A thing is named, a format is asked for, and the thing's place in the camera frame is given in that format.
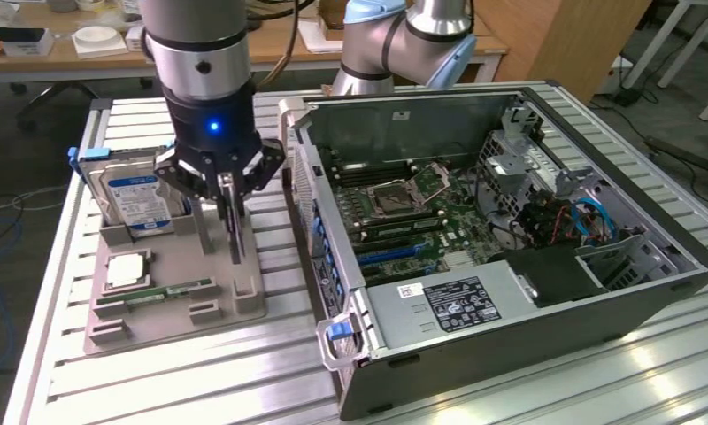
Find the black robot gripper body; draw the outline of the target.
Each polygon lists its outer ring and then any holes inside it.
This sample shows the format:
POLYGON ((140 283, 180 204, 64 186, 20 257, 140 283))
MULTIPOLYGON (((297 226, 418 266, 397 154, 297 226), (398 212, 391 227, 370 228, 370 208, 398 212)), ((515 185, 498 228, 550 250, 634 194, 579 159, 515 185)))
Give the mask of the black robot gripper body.
POLYGON ((176 158, 200 172, 214 166, 218 173, 243 171, 262 148, 255 127, 254 86, 211 100, 178 97, 164 90, 175 129, 176 158), (203 157, 211 156, 211 163, 203 157))

